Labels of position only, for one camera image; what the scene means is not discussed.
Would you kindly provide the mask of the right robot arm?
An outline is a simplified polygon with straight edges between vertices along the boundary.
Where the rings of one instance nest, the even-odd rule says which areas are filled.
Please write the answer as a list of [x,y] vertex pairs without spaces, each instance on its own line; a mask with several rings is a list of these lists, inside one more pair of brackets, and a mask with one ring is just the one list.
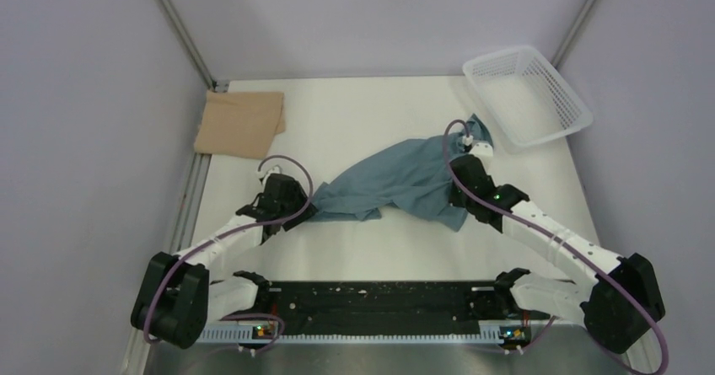
[[603,249],[543,212],[522,190],[495,185],[480,158],[449,163],[449,201],[497,232],[536,252],[564,275],[557,280],[527,269],[498,276],[496,310],[516,318],[524,310],[557,316],[584,328],[615,354],[630,349],[666,314],[652,263],[635,253]]

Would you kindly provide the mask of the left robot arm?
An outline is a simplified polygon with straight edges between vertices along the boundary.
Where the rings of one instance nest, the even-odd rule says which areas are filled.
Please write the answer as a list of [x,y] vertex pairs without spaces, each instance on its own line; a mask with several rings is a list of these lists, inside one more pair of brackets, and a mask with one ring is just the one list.
[[239,257],[280,231],[305,222],[317,209],[293,177],[272,169],[261,191],[219,230],[176,254],[159,252],[148,262],[130,316],[147,342],[186,349],[207,324],[234,312],[259,319],[271,302],[266,279],[240,271]]

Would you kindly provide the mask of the blue-grey t-shirt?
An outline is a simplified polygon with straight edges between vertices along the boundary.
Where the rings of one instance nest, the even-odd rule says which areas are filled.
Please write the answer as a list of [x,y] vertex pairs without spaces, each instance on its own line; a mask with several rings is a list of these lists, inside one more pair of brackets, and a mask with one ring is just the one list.
[[413,138],[379,151],[322,183],[314,193],[312,222],[364,222],[394,207],[457,232],[468,212],[449,204],[452,178],[443,137]]

